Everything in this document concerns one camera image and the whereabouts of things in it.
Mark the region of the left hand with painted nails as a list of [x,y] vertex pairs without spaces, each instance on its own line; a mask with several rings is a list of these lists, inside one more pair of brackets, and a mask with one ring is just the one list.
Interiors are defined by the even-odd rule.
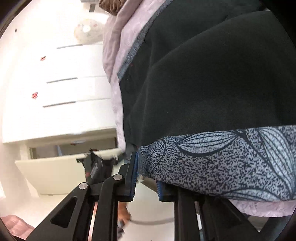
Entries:
[[118,227],[120,230],[123,230],[123,228],[129,223],[131,220],[131,214],[127,208],[127,203],[125,202],[119,202],[118,203]]

